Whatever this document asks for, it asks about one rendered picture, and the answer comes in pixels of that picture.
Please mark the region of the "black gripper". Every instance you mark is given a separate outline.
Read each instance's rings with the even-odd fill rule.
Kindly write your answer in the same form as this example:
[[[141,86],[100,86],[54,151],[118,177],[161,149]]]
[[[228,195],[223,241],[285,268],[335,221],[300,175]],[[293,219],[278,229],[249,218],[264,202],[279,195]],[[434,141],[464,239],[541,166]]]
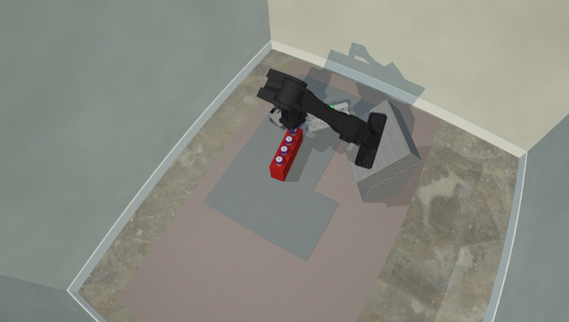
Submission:
[[[296,114],[291,114],[288,112],[287,114],[288,121],[281,117],[279,122],[282,123],[292,135],[296,128],[299,129],[306,122],[305,118],[307,117],[307,113],[298,112]]]

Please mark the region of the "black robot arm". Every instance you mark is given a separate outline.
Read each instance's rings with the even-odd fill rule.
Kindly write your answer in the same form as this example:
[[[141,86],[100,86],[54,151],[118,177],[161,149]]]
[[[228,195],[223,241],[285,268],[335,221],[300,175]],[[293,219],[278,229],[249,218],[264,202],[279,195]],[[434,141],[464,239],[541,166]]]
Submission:
[[[287,121],[289,111],[291,114],[300,111],[310,113],[323,120],[340,133],[339,139],[360,146],[355,165],[372,168],[387,119],[385,114],[370,113],[365,122],[320,101],[306,88],[307,83],[294,76],[270,68],[266,77],[268,80],[264,88],[260,87],[257,97],[280,109],[281,117]]]

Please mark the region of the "grey flat mat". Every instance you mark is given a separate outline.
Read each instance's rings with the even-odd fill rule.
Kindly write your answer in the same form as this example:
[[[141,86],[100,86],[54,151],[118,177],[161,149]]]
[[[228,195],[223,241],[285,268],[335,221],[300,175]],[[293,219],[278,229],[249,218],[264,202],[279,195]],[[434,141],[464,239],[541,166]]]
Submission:
[[[297,78],[327,105],[346,102],[350,114],[360,117],[376,105],[300,74]],[[287,132],[270,122],[269,113],[204,203],[307,261],[339,204],[313,192],[337,150],[340,134],[331,127],[309,132],[284,182],[272,178],[270,164]]]

